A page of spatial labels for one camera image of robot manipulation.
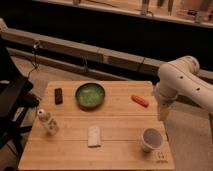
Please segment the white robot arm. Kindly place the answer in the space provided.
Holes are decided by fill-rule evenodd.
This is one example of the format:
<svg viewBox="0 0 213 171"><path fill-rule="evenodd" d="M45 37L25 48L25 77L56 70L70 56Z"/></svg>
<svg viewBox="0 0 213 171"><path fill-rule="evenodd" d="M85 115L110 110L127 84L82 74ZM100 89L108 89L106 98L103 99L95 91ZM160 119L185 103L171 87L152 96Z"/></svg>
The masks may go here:
<svg viewBox="0 0 213 171"><path fill-rule="evenodd" d="M159 82L153 93L158 103L158 119L165 121L170 105L182 94L213 116L213 84L197 76L200 65L193 56L163 63L158 69Z"/></svg>

